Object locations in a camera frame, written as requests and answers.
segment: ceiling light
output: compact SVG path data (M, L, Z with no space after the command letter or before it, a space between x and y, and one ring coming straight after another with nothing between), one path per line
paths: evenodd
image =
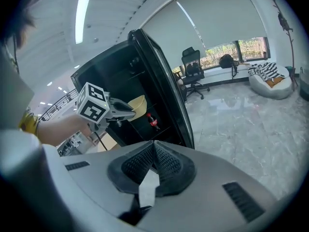
M83 42L84 22L89 0L78 0L75 19L75 44Z

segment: railing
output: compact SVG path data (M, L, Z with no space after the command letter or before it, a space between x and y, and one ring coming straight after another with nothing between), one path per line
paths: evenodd
M53 104L42 116L39 120L47 121L50 120L52 116L54 116L62 107L72 101L74 98L78 96L76 89L70 91L61 99L59 99L55 104Z

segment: white bean bag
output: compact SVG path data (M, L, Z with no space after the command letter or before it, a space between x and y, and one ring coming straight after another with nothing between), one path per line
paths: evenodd
M282 72L286 72L287 76L289 71L283 67ZM251 88L261 96L281 100L287 98L292 92L292 80L290 77L284 78L281 82L277 83L274 87L270 87L258 75L249 76Z

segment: chair backrest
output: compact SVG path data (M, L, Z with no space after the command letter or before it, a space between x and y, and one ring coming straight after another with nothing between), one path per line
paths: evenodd
M194 50L192 47L183 51L182 62L186 76L201 75L200 68L200 51Z

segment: yellow sleeve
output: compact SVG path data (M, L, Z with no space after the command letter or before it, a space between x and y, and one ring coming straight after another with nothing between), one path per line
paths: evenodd
M35 116L29 108L25 111L18 127L23 131L32 133L38 137L39 118Z

